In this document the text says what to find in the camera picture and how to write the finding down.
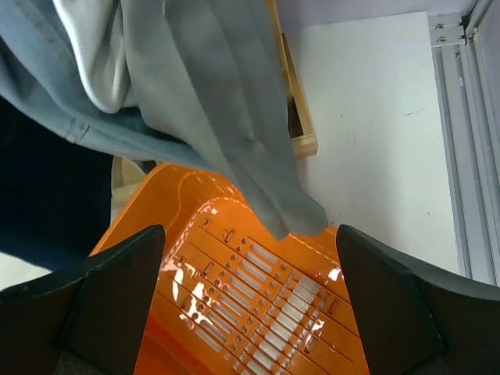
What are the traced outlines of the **dark blue denim skirt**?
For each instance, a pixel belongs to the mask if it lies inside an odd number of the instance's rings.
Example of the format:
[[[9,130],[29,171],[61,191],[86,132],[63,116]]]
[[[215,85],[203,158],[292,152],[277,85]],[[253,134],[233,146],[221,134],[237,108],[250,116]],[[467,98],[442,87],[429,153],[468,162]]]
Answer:
[[[87,258],[110,225],[112,165],[2,100],[2,252],[48,270]]]

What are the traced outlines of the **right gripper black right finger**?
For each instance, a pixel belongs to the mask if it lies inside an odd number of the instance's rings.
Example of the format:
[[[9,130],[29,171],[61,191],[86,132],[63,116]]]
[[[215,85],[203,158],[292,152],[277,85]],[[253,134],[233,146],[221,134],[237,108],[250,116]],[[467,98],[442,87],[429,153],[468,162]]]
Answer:
[[[337,252],[372,374],[497,374],[499,289],[349,225]]]

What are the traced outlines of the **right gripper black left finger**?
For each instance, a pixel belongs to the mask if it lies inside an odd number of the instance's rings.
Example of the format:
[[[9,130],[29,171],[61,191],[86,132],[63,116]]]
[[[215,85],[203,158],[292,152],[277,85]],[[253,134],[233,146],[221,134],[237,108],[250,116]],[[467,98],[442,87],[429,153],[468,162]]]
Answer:
[[[132,374],[163,259],[152,225],[1,292],[3,374]]]

